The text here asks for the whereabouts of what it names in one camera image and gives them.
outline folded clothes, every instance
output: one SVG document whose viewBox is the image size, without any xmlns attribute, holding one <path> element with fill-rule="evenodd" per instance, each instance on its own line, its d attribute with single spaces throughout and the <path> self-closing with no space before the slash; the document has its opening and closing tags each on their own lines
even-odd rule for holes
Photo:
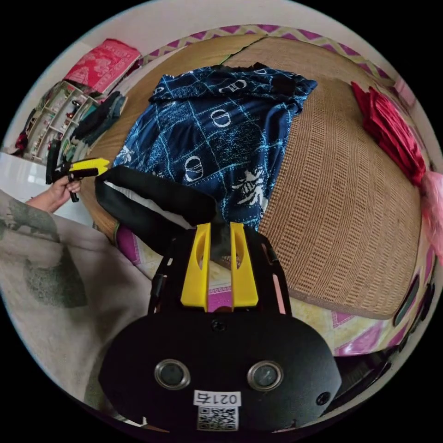
<svg viewBox="0 0 443 443">
<path fill-rule="evenodd" d="M 111 108 L 108 111 L 108 115 L 102 124 L 93 132 L 88 134 L 83 142 L 91 146 L 102 134 L 104 134 L 119 118 L 121 112 L 123 111 L 123 107 L 127 101 L 127 97 L 120 96 L 116 100 L 114 100 Z"/>
<path fill-rule="evenodd" d="M 94 112 L 87 115 L 74 130 L 71 141 L 82 140 L 91 145 L 120 117 L 126 102 L 118 91 L 113 92 Z"/>
<path fill-rule="evenodd" d="M 397 164 L 411 183 L 419 186 L 426 172 L 420 149 L 408 125 L 387 97 L 373 88 L 364 92 L 351 82 L 363 113 L 363 127 Z"/>
</svg>

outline person's hand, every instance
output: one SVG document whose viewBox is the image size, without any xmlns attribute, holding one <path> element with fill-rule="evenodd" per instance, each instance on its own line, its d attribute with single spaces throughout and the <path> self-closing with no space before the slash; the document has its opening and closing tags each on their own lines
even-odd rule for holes
<svg viewBox="0 0 443 443">
<path fill-rule="evenodd" d="M 47 191 L 42 192 L 26 203 L 34 208 L 52 213 L 71 198 L 69 192 L 76 194 L 79 191 L 80 182 L 73 181 L 70 183 L 68 177 L 65 176 L 53 183 Z"/>
<path fill-rule="evenodd" d="M 65 204 L 70 198 L 70 192 L 77 194 L 80 192 L 80 182 L 73 181 L 70 182 L 67 176 L 54 182 L 48 189 L 48 193 L 51 195 L 51 205 L 59 208 L 61 205 Z"/>
</svg>

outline blue patterned cloth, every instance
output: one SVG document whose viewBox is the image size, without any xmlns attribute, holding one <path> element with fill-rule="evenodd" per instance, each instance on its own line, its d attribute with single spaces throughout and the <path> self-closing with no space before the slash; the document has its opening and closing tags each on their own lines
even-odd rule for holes
<svg viewBox="0 0 443 443">
<path fill-rule="evenodd" d="M 225 221 L 258 229 L 291 121 L 316 85 L 260 64 L 165 75 L 114 166 L 192 186 L 216 199 Z"/>
</svg>

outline screw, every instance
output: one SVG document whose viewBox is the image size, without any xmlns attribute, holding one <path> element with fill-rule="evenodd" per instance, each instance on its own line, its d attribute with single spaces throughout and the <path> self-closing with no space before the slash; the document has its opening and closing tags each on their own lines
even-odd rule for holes
<svg viewBox="0 0 443 443">
<path fill-rule="evenodd" d="M 226 330 L 226 324 L 219 320 L 212 320 L 211 328 L 214 332 L 223 332 Z"/>
<path fill-rule="evenodd" d="M 331 398 L 330 392 L 323 392 L 317 397 L 317 400 L 315 401 L 319 406 L 324 406 L 329 401 L 330 398 Z"/>
</svg>

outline black handle strap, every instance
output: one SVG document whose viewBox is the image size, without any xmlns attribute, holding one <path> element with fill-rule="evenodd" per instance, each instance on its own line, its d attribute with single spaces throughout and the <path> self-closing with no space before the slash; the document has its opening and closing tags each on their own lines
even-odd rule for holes
<svg viewBox="0 0 443 443">
<path fill-rule="evenodd" d="M 191 226 L 217 218 L 215 200 L 200 191 L 119 165 L 96 177 L 97 202 L 151 249 L 165 255 L 171 241 L 185 229 L 137 203 L 105 182 L 152 200 L 162 210 L 182 216 Z"/>
</svg>

